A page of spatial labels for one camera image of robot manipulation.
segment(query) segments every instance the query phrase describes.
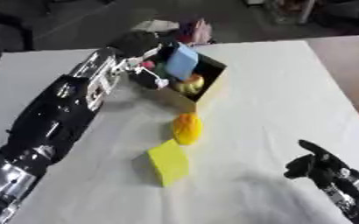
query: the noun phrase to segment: yellow rubber duck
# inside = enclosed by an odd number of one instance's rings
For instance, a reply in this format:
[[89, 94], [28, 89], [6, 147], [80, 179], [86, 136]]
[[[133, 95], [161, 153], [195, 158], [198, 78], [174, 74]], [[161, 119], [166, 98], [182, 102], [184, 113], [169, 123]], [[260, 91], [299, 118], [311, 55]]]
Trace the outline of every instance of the yellow rubber duck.
[[195, 114], [181, 114], [172, 122], [174, 139], [178, 144], [193, 144], [202, 131], [200, 118]]

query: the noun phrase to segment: toy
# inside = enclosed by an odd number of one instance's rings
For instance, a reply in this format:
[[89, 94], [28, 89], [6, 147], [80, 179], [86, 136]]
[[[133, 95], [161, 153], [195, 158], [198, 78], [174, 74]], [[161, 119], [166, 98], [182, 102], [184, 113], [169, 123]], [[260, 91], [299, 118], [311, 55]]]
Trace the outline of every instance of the toy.
[[194, 73], [187, 80], [176, 82], [173, 86], [183, 95], [197, 95], [204, 87], [204, 78]]
[[162, 186], [170, 186], [188, 174], [187, 156], [173, 139], [147, 153]]
[[196, 114], [182, 114], [172, 122], [172, 132], [179, 144], [193, 144], [201, 131], [202, 123]]
[[179, 43], [167, 61], [165, 70], [172, 76], [185, 81], [199, 62], [199, 55], [192, 48]]

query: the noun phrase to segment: table surface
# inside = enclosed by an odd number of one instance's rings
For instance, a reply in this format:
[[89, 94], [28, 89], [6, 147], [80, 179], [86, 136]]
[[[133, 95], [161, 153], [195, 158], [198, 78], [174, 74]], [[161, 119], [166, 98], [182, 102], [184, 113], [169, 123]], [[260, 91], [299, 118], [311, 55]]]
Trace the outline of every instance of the table surface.
[[[188, 177], [158, 186], [143, 155], [170, 136], [175, 113], [125, 81], [12, 224], [349, 223], [310, 180], [282, 176], [287, 162], [306, 154], [300, 138], [359, 170], [359, 115], [306, 42], [198, 51], [228, 67], [223, 90], [200, 112], [201, 139], [185, 148]], [[0, 146], [4, 130], [32, 98], [90, 52], [2, 57]]]

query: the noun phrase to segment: colorful toy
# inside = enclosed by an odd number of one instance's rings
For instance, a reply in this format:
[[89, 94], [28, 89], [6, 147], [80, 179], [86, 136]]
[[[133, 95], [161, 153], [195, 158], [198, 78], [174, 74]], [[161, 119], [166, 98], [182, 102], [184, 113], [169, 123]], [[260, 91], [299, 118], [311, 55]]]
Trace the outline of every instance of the colorful toy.
[[172, 122], [172, 132], [179, 144], [193, 144], [201, 131], [202, 123], [196, 114], [182, 114]]
[[162, 186], [170, 186], [189, 172], [187, 156], [173, 139], [147, 153]]
[[197, 95], [204, 87], [204, 78], [193, 73], [187, 80], [176, 82], [173, 86], [184, 95]]

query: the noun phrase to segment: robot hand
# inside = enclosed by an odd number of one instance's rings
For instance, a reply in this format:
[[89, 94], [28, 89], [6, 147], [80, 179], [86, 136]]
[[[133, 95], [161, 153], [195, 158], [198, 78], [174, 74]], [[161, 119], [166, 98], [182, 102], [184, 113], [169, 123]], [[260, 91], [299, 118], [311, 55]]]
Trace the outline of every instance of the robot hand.
[[350, 221], [359, 224], [359, 171], [314, 143], [299, 140], [299, 145], [312, 154], [288, 163], [285, 177], [310, 178]]

